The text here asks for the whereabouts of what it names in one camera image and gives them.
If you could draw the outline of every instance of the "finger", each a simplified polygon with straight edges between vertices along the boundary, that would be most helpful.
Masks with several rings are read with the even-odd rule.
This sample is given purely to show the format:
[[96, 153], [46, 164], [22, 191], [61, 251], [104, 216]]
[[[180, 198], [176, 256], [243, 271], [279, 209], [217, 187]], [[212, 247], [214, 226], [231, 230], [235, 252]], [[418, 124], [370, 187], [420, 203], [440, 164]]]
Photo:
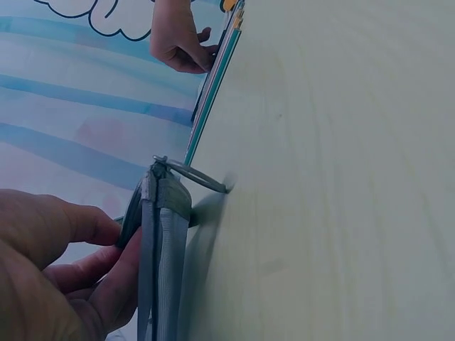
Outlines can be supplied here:
[[85, 299], [75, 298], [68, 301], [71, 307], [79, 315], [81, 328], [78, 330], [79, 338], [74, 340], [105, 340], [107, 327], [102, 324], [101, 317]]
[[218, 48], [219, 48], [218, 45], [204, 46], [204, 50], [206, 50], [209, 55], [217, 53], [218, 52]]
[[74, 340], [78, 318], [65, 296], [22, 254], [2, 242], [0, 250], [0, 340]]
[[103, 247], [72, 264], [51, 265], [43, 270], [50, 281], [64, 294], [89, 288], [117, 263], [122, 250]]
[[95, 206], [66, 203], [70, 220], [70, 242], [113, 245], [120, 235], [120, 225]]
[[200, 45], [197, 36], [188, 35], [179, 45], [201, 69], [210, 71], [212, 67], [210, 54]]
[[108, 332], [113, 332], [114, 330], [123, 327], [132, 319], [134, 311], [136, 311], [137, 309], [137, 298], [138, 296], [136, 287], [132, 294], [129, 296], [127, 302], [124, 305], [123, 310], [117, 316], [117, 319], [114, 321], [113, 325], [111, 326], [110, 330], [108, 330]]
[[177, 72], [193, 73], [195, 75], [205, 73], [205, 70], [192, 60], [186, 60], [177, 56], [164, 63]]
[[120, 226], [96, 207], [70, 204], [51, 195], [0, 190], [0, 239], [40, 270], [70, 242], [112, 245]]
[[93, 294], [93, 291], [95, 291], [96, 288], [85, 288], [85, 289], [80, 289], [77, 291], [73, 291], [72, 293], [67, 293], [66, 299], [71, 301], [71, 300], [85, 300], [88, 301], [90, 299], [90, 296]]
[[202, 32], [198, 33], [199, 43], [203, 43], [203, 42], [209, 40], [211, 32], [212, 32], [212, 29], [210, 27], [206, 27], [202, 30]]
[[130, 295], [137, 289], [141, 236], [141, 229], [138, 229], [119, 261], [90, 296], [89, 303], [98, 312], [106, 328], [114, 324]]

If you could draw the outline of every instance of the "gray fabric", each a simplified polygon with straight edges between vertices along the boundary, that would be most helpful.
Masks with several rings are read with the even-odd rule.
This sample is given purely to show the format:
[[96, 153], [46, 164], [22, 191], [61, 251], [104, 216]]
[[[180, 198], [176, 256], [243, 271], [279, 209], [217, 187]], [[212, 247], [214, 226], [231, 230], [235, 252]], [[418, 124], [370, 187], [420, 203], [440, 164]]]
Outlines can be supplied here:
[[158, 208], [168, 208], [182, 218], [190, 220], [190, 193], [175, 178], [164, 178], [159, 181], [156, 206]]
[[141, 183], [141, 206], [137, 339], [175, 341], [191, 196], [155, 163]]
[[176, 341], [188, 220], [166, 208], [160, 217], [163, 248], [158, 271], [156, 341]]

